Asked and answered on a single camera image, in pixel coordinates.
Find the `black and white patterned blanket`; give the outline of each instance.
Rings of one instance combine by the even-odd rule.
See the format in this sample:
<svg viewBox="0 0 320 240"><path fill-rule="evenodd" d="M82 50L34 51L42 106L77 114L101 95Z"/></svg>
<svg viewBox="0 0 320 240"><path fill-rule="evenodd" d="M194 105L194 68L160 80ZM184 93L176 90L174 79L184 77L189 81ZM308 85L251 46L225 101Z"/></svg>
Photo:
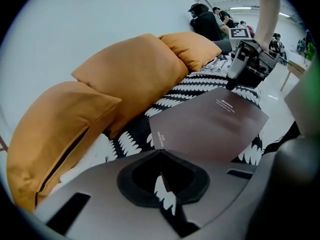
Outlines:
<svg viewBox="0 0 320 240"><path fill-rule="evenodd" d="M98 137L79 163L61 176L61 183L54 190L90 167L153 150L154 143L149 125L149 117L215 88L225 88L228 82L226 76L232 62L231 56L220 55L204 66L201 72L190 73L145 113L132 120L124 128L119 137L110 140L107 137L108 132L105 131ZM233 92L259 107L260 91L257 88L236 87ZM263 140L258 135L251 145L239 154L233 162L257 165L262 156L262 147Z"/></svg>

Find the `orange pillow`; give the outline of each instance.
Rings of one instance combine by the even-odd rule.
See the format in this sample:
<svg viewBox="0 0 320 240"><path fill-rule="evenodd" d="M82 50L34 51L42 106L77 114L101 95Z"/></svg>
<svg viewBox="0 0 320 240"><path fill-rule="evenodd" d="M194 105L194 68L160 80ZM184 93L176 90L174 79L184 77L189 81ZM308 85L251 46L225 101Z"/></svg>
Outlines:
<svg viewBox="0 0 320 240"><path fill-rule="evenodd" d="M114 121L107 128L111 138L187 74L186 65L152 34L115 43L72 72L79 82L122 99Z"/></svg>
<svg viewBox="0 0 320 240"><path fill-rule="evenodd" d="M14 202L31 212L112 122L120 102L76 81L57 84L38 97L8 149L7 178Z"/></svg>
<svg viewBox="0 0 320 240"><path fill-rule="evenodd" d="M194 32L180 32L159 36L192 71L201 68L221 54L221 49L206 37Z"/></svg>

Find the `white wall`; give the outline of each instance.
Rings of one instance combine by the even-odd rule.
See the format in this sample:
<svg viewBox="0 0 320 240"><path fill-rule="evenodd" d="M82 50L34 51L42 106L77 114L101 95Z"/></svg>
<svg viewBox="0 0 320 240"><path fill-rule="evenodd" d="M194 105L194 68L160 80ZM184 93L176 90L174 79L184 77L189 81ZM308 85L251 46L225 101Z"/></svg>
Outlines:
<svg viewBox="0 0 320 240"><path fill-rule="evenodd" d="M234 15L239 21L245 21L249 26L254 28L254 31L257 30L259 14L252 14L250 12L232 12L232 15ZM274 32L281 35L281 42L287 52L291 50L291 46L297 48L298 41L305 37L305 29L282 16L279 17Z"/></svg>
<svg viewBox="0 0 320 240"><path fill-rule="evenodd" d="M194 3L29 0L0 48L0 107L5 119L0 120L0 135L5 127L5 132L14 131L43 91L73 81L70 73L99 50L145 33L190 31L188 9Z"/></svg>

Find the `person sitting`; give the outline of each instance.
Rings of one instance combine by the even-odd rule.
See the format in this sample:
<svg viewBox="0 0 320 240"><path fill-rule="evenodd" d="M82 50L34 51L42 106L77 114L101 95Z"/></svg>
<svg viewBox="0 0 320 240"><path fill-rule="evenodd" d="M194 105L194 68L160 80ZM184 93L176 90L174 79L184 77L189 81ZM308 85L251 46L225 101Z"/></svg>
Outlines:
<svg viewBox="0 0 320 240"><path fill-rule="evenodd" d="M213 7L212 11L215 15L217 15L220 20L226 24L229 28L235 28L235 23L233 22L233 20L231 19L231 16L229 13L227 13L224 10L221 10L219 7Z"/></svg>
<svg viewBox="0 0 320 240"><path fill-rule="evenodd" d="M194 31L211 41L229 38L229 28L202 3L195 3L188 12L192 15L190 25Z"/></svg>
<svg viewBox="0 0 320 240"><path fill-rule="evenodd" d="M243 21L243 20L240 21L240 27L241 28L247 28L249 30L249 32L250 32L250 36L252 38L255 37L255 32L254 32L253 28L250 27L249 25L247 25L247 23L245 21Z"/></svg>

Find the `table leg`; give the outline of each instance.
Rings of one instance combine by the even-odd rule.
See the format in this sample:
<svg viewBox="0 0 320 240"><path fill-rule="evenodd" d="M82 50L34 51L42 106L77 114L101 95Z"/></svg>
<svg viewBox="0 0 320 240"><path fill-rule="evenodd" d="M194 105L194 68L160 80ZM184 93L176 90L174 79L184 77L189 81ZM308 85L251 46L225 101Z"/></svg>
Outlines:
<svg viewBox="0 0 320 240"><path fill-rule="evenodd" d="M287 81L288 81L288 79L290 77L290 74L291 74L291 72L289 71L288 74L286 75L286 78L285 78L285 80L283 82L283 85L282 85L282 87L280 89L281 91L285 88L285 85L286 85L286 83L287 83Z"/></svg>

